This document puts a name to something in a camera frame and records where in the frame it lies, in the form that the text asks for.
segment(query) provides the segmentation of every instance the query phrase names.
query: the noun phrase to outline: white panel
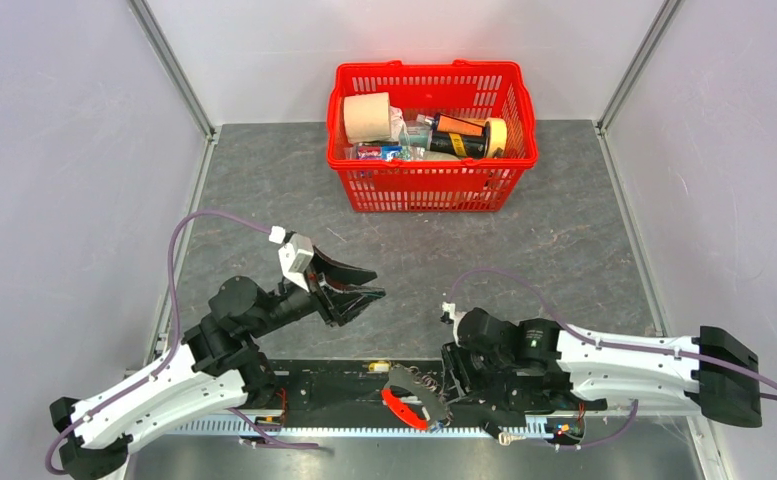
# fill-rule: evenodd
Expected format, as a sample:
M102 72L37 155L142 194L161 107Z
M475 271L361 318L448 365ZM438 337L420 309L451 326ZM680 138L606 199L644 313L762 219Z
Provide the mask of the white panel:
M777 380L777 2L685 2L611 136L672 332L724 327ZM777 478L762 410L719 428L736 479Z
M520 63L538 118L597 118L661 0L150 0L212 122L325 121L345 62Z
M125 2L0 0L0 479L140 366L203 147Z
M645 338L573 328L603 342L698 351L688 336ZM692 370L698 368L697 360L616 348L598 349L594 343L569 334L559 335L556 347L561 352L559 366L571 374L573 393L584 400L605 398L609 405L625 406L638 399L639 409L668 413L691 411L695 406L686 392L700 391L697 381L691 378Z

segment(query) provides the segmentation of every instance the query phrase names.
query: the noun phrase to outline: red plastic basket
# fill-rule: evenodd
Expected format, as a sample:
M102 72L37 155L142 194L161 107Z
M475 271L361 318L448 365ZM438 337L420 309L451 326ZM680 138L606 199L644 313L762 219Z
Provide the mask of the red plastic basket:
M409 120L418 114L499 117L508 126L504 158L403 162L349 160L343 100L388 92L391 105ZM329 97L327 158L359 212L499 210L523 172L538 158L535 117L520 67L514 62L451 65L345 63L338 67Z

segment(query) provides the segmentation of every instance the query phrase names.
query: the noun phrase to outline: red clip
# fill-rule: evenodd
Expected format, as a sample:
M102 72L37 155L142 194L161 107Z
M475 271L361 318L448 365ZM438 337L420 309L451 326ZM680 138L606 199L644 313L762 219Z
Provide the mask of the red clip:
M391 410L391 412L393 412L394 415L396 415L397 418L402 420L406 425L418 430L429 429L429 427L426 425L426 420L418 417L417 414L408 407L408 405L400 401L399 398L395 397L394 394L391 393L390 388L385 388L382 390L382 400L385 400L385 405L388 405L388 408Z

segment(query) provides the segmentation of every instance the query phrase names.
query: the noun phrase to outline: roll of tape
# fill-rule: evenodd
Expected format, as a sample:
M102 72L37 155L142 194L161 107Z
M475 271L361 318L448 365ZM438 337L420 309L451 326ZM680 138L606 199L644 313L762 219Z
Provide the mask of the roll of tape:
M488 144L485 147L485 158L491 158L497 149L506 151L506 139L509 128L502 118L489 118L485 120L485 128L488 130Z
M344 98L344 129L350 143L391 139L391 103L388 93Z

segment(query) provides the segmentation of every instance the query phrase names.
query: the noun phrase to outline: wire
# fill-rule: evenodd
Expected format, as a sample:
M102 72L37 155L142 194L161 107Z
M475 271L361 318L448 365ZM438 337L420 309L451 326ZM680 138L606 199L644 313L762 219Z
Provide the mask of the wire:
M584 450L586 448L599 447L600 445L605 445L623 436L623 434L625 434L627 430L629 430L632 427L632 425L635 423L636 415L638 415L638 400L633 400L632 407L629 411L629 416L627 417L627 421L624 422L624 425L617 432L609 435L608 437L604 437L604 438L601 438L600 440L594 440L593 442L588 442L588 443L580 442L578 445L553 445L546 442L545 442L545 445L550 445L551 447L554 447L556 451L567 450L570 452ZM582 436L583 438L585 438L584 430L582 432Z
M288 419L288 392L284 387L279 387L280 392L276 392L276 396L282 399L282 415L279 416L280 423L285 426L285 421Z
M682 350L675 350L672 348L648 347L644 345L630 345L626 343L608 342L605 340L598 340L596 338L583 335L582 333L578 332L573 327L571 327L567 322L565 322L564 319L559 315L559 313L556 312L556 310L553 309L550 306L550 304L547 303L547 301L544 299L544 296L541 295L541 291L538 289L538 287L531 284L529 280L523 278L520 275L511 273L506 270L501 270L499 268L479 267L461 274L459 278L457 278L456 281L453 282L453 286L452 288L450 288L450 293L447 295L447 302L452 301L453 296L456 294L456 289L467 277L478 273L494 273L497 275L502 275L507 278L511 278L512 280L520 283L521 285L529 289L529 291L531 291L536 296L536 298L538 298L538 301L541 303L541 307L544 309L544 311L547 312L548 315L550 315L550 317L556 323L559 324L562 330L565 330L573 337L575 337L577 340L583 341L585 343L590 343L592 345L596 345L597 348L605 347L605 348L614 348L618 350L629 350L633 352L655 353L657 355L673 355L674 357L679 356L679 357L690 358L693 360L698 360L700 362L711 363L712 365L717 365L721 368L725 368L727 370L731 370L733 372L740 373L744 376L750 377L758 382L768 385L769 387L777 391L777 382L775 382L774 380L771 380L770 378L758 372L748 370L744 367L740 367L734 363L730 363L725 360L721 360L719 358L710 357L709 355L703 355L703 354L694 353L694 352L686 352ZM759 396L761 398L765 398L768 400L777 401L777 395L774 395L772 393L760 393Z
M227 410L237 415L238 418L240 418L241 420L247 422L247 425L249 425L254 432L259 434L261 438L269 442L266 444L256 445L256 447L258 448L287 448L291 450L314 450L316 448L320 448L320 445L316 443L286 443L286 442L276 440L275 438L268 435L267 432L265 432L261 427L256 425L255 422L250 420L250 417L244 415L244 413L238 410L237 408L228 408Z
M579 402L579 415L576 417L576 423L577 425L580 425L581 427L585 427L585 404L582 402Z
M577 437L577 436L571 435L571 434L570 434L570 433L568 433L568 432L562 432L562 435L564 435L564 436L566 436L566 437L570 438L571 440L576 440L576 441L578 441L578 442L580 442L580 443L582 442L582 437Z
M46 467L46 470L49 473L53 475L67 474L66 471L60 468L55 468L55 466L53 466L52 457L55 455L55 451L58 449L58 445L60 445L61 442L70 435L70 433L76 430L86 420L90 421L90 419L93 418L94 415L98 414L109 405L120 400L126 395L129 395L130 393L134 392L138 388L146 385L150 381L150 379L154 380L156 377L158 377L159 373L161 373L165 368L167 368L167 366L173 360L173 357L176 356L176 352L179 350L179 347L180 347L179 339L182 337L182 319L179 316L179 300L176 298L176 272L175 272L176 266L174 262L174 257L176 252L176 242L179 240L179 236L182 234L182 231L185 229L186 226L188 226L188 224L192 220L203 216L225 218L235 223L239 223L245 227L252 228L257 232L270 235L270 227L266 227L259 223L253 222L251 220L246 220L241 217L232 215L231 213L223 212L220 210L197 210L196 212L183 218L176 225L176 228L173 230L173 234L170 236L170 244L167 247L167 291L170 295L170 305L171 305L170 311L172 315L170 339L168 340L168 343L170 345L170 350L168 350L167 355L165 355L161 364L158 367L156 367L148 376L139 379L137 382L133 383L132 385L129 385L123 390L105 399L102 403L97 404L95 407L85 412L85 414L79 417L78 420L68 425L64 430L61 431L61 433L58 434L55 440L53 440L52 443L50 444L49 449L47 450L46 458L44 459L44 467Z

